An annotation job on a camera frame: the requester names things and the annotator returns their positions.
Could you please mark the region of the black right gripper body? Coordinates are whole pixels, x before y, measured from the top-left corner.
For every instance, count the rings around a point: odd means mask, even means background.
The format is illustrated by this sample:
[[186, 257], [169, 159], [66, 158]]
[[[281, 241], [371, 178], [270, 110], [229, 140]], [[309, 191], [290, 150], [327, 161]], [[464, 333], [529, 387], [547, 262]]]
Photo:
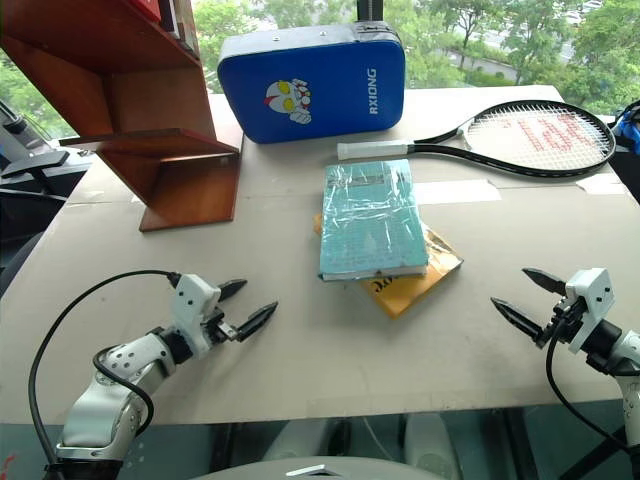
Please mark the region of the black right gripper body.
[[582, 317], [586, 312], [586, 301], [578, 297], [569, 304], [565, 299], [553, 308], [553, 316], [542, 333], [542, 345], [546, 345], [554, 334], [561, 343], [571, 343], [583, 325]]

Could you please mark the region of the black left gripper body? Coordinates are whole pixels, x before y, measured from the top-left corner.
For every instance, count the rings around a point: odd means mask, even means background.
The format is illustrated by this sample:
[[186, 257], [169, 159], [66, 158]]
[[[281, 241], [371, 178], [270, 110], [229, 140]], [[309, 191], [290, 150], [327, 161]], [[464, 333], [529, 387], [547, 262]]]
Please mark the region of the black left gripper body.
[[220, 308], [215, 308], [202, 323], [204, 337], [210, 345], [218, 345], [238, 338], [238, 330], [224, 321], [225, 314]]

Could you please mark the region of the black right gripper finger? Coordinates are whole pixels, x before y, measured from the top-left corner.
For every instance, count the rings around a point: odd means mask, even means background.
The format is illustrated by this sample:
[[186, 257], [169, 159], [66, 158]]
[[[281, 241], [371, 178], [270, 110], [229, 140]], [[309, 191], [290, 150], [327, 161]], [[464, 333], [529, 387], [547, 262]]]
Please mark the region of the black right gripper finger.
[[532, 267], [525, 267], [522, 272], [544, 290], [560, 296], [566, 295], [566, 283], [557, 276]]
[[542, 348], [544, 344], [541, 342], [543, 330], [540, 325], [536, 324], [529, 316], [519, 310], [511, 303], [496, 297], [490, 298], [491, 303], [498, 312], [519, 331], [528, 336], [533, 343]]

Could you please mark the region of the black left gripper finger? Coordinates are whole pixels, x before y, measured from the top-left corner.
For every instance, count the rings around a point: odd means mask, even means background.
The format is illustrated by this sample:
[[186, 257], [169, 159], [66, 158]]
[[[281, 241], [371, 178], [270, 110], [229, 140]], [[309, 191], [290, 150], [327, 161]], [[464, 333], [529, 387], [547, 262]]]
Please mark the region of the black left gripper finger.
[[247, 321], [237, 328], [236, 340], [238, 342], [244, 342], [250, 336], [259, 331], [262, 327], [264, 327], [276, 311], [278, 305], [279, 302], [274, 301], [268, 305], [260, 307], [258, 310], [253, 312], [248, 317]]
[[234, 296], [238, 293], [245, 285], [247, 284], [246, 279], [232, 279], [226, 282], [223, 282], [218, 285], [220, 290], [220, 301], [225, 301], [226, 299]]

